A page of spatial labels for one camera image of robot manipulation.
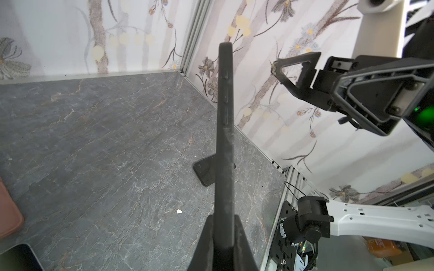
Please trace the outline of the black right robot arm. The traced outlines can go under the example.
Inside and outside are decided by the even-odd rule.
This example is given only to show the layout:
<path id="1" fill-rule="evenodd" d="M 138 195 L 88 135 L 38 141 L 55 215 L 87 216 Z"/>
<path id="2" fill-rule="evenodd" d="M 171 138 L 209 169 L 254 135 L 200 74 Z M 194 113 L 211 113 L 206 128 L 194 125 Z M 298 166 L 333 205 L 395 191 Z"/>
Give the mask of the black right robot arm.
<path id="1" fill-rule="evenodd" d="M 380 135 L 399 121 L 428 146 L 434 145 L 434 17 L 407 25 L 409 1 L 359 1 L 363 19 L 351 58 L 330 57 L 316 70 L 320 53 L 278 59 L 272 75 L 313 106 L 339 112 L 340 124 Z M 349 204 L 303 196 L 276 217 L 277 236 L 296 245 L 331 236 L 366 236 L 434 245 L 429 206 Z"/>

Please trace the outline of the pink phone case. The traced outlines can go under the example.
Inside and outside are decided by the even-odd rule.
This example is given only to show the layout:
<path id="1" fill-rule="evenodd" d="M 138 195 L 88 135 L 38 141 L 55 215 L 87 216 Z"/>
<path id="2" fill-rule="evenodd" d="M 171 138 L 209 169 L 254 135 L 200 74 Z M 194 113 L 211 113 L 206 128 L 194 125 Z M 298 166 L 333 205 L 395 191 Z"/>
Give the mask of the pink phone case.
<path id="1" fill-rule="evenodd" d="M 1 179 L 1 239 L 18 231 L 24 224 L 24 217 L 12 199 Z"/>

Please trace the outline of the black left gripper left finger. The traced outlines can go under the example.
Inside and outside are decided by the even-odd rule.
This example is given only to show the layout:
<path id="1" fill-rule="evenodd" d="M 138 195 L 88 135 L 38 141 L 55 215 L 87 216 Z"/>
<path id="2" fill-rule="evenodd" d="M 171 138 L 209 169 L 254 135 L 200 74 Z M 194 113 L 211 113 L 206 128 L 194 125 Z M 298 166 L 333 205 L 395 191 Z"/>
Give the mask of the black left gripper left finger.
<path id="1" fill-rule="evenodd" d="M 214 256 L 213 215 L 207 217 L 187 271 L 212 271 Z"/>

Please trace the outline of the phone with black screen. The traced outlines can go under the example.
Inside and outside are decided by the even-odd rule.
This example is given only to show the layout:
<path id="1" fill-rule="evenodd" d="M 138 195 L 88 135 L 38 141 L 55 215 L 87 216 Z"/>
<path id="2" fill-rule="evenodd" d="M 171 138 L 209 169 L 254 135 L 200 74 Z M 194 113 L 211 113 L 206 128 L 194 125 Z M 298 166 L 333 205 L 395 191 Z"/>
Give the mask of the phone with black screen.
<path id="1" fill-rule="evenodd" d="M 44 271 L 29 244 L 21 243 L 1 253 L 1 271 Z"/>

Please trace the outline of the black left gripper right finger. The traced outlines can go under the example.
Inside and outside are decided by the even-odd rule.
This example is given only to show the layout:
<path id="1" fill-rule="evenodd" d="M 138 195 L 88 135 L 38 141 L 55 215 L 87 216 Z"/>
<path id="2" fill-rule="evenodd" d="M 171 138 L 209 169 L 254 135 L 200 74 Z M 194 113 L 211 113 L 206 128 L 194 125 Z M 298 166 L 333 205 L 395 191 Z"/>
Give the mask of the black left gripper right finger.
<path id="1" fill-rule="evenodd" d="M 235 215 L 234 271 L 259 271 L 250 249 L 243 224 Z"/>

